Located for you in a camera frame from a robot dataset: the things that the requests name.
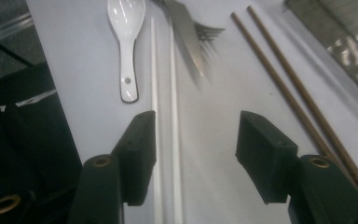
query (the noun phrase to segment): table surface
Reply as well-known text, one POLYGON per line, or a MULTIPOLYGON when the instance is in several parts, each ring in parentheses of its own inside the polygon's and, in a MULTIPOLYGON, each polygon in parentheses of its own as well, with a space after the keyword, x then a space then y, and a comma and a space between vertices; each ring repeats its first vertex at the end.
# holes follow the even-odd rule
MULTIPOLYGON (((193 76, 175 45, 183 223, 290 223, 287 204, 264 205, 235 158, 240 112, 268 118, 316 154, 294 113, 230 18, 235 11, 287 78, 246 12, 254 6, 358 165, 358 88, 282 0, 181 0, 193 19, 226 28, 204 46, 206 76, 193 76)), ((158 119, 161 130, 163 223, 174 223, 170 25, 164 7, 146 0, 135 45, 139 101, 121 102, 119 49, 106 0, 27 0, 81 160, 110 153, 131 119, 151 105, 151 18, 157 29, 158 119)), ((154 181, 141 207, 126 207, 126 223, 157 223, 154 181)))

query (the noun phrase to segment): gray floor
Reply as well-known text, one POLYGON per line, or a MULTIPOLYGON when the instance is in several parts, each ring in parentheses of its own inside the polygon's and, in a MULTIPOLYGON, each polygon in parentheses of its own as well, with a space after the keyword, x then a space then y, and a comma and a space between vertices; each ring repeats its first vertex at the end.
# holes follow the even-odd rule
MULTIPOLYGON (((29 10, 25 0, 0 0, 0 24, 18 18, 27 12, 29 10)), ((46 60, 34 26, 0 39, 0 44, 32 64, 42 63, 46 60)), ((10 58, 0 50, 0 77, 24 68, 26 68, 25 65, 10 58)))

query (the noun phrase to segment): spoon bowl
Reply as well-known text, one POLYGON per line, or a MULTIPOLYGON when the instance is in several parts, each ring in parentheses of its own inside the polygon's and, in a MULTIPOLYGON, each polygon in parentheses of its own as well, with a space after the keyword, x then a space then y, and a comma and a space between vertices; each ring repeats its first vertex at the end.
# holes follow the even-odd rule
POLYGON ((145 18, 145 0, 108 0, 107 10, 120 45, 121 99, 132 103, 138 100, 133 49, 145 18))

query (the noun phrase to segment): knife blade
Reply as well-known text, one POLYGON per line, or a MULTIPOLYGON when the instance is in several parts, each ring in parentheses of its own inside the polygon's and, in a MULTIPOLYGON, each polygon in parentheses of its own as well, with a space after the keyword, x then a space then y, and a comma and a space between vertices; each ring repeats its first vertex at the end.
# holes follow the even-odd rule
POLYGON ((190 13, 188 12, 186 6, 182 3, 178 3, 173 0, 162 0, 162 2, 170 13, 173 28, 182 38, 182 41, 186 47, 187 56, 198 69, 200 75, 203 76, 204 65, 202 60, 201 47, 190 13))

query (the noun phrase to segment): white chopstick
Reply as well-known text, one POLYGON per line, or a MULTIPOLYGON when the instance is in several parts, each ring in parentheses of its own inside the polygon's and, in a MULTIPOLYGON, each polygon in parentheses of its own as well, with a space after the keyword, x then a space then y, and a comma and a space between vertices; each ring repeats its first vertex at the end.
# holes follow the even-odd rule
POLYGON ((173 219, 174 224, 183 224, 182 176, 179 148, 179 118, 176 84, 175 48, 172 20, 170 20, 170 63, 171 63, 171 116, 172 116, 172 166, 173 166, 173 219))
POLYGON ((151 19, 151 85, 152 85, 152 109, 156 111, 156 165, 153 173, 154 179, 154 216, 155 224, 163 224, 162 208, 162 170, 161 170, 161 148, 159 132, 159 110, 158 110, 158 65, 156 46, 156 26, 154 18, 151 19))

